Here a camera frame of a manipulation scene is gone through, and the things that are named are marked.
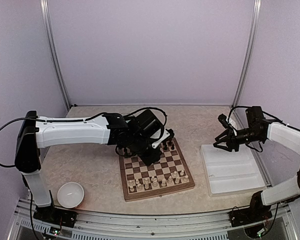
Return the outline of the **white chess rook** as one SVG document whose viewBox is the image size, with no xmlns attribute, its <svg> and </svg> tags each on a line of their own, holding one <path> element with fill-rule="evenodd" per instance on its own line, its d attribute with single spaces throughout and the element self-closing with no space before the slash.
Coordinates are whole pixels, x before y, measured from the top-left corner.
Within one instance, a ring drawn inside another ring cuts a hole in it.
<svg viewBox="0 0 300 240">
<path fill-rule="evenodd" d="M 149 179 L 148 178 L 146 178 L 146 179 L 144 179 L 143 180 L 143 184 L 144 184 L 144 189 L 145 190 L 148 190 L 149 189 Z"/>
<path fill-rule="evenodd" d="M 189 176 L 186 175 L 186 176 L 183 178 L 183 181 L 184 181 L 185 183 L 187 183 L 187 182 L 189 181 Z"/>
</svg>

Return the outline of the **white chess bishop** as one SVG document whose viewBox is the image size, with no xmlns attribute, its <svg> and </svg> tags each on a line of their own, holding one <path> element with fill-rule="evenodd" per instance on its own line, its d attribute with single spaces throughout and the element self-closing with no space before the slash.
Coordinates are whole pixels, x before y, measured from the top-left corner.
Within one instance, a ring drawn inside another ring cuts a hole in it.
<svg viewBox="0 0 300 240">
<path fill-rule="evenodd" d="M 172 176 L 170 175 L 169 177 L 168 177 L 168 179 L 167 179 L 167 183 L 168 184 L 171 184 L 173 182 L 173 178 L 172 178 Z"/>
</svg>

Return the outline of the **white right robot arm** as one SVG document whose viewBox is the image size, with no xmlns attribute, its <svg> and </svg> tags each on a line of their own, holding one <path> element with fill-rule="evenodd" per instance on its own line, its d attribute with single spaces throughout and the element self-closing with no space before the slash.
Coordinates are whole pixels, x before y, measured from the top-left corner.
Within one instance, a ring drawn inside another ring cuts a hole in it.
<svg viewBox="0 0 300 240">
<path fill-rule="evenodd" d="M 232 112 L 239 108 L 235 106 L 227 115 L 218 116 L 224 131 L 215 137 L 215 148 L 238 152 L 241 145 L 253 149 L 253 143 L 269 142 L 274 150 L 273 160 L 286 157 L 291 161 L 295 157 L 298 163 L 295 174 L 289 179 L 253 194 L 245 216 L 250 222 L 256 222 L 265 214 L 265 207 L 300 197 L 300 129 L 264 111 L 261 106 L 243 107 L 247 127 L 239 129 L 231 123 Z"/>
</svg>

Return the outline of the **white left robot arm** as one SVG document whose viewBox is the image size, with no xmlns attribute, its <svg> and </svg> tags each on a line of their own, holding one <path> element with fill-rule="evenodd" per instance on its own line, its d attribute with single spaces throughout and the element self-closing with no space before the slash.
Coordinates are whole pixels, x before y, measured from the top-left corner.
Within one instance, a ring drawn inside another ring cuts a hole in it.
<svg viewBox="0 0 300 240">
<path fill-rule="evenodd" d="M 138 156 L 150 166 L 160 160 L 160 144 L 172 135 L 153 111 L 153 107 L 144 107 L 127 115 L 101 112 L 90 117 L 53 118 L 38 116 L 33 110 L 4 124 L 6 128 L 22 122 L 12 167 L 22 174 L 40 214 L 51 223 L 60 218 L 41 174 L 40 149 L 71 144 L 115 146 L 117 154 L 122 150 L 125 156 Z"/>
</svg>

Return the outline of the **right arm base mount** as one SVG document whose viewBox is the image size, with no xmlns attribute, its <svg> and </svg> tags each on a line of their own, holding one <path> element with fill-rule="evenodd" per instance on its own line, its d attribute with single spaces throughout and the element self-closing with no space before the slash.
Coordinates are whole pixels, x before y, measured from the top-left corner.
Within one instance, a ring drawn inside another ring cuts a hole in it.
<svg viewBox="0 0 300 240">
<path fill-rule="evenodd" d="M 251 211 L 248 208 L 237 208 L 234 207 L 230 212 L 228 212 L 229 220 L 231 226 L 239 227 L 244 225 L 253 224 L 256 222 L 264 221 L 266 219 L 272 218 L 272 212 L 269 209 L 261 211 Z"/>
</svg>

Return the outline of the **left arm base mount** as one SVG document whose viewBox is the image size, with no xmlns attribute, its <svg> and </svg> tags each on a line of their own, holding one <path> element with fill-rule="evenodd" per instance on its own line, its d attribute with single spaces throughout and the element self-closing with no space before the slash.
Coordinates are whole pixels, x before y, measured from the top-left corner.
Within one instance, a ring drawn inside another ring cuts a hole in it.
<svg viewBox="0 0 300 240">
<path fill-rule="evenodd" d="M 77 220 L 77 215 L 72 210 L 39 207 L 35 210 L 33 218 L 53 225 L 73 228 Z"/>
</svg>

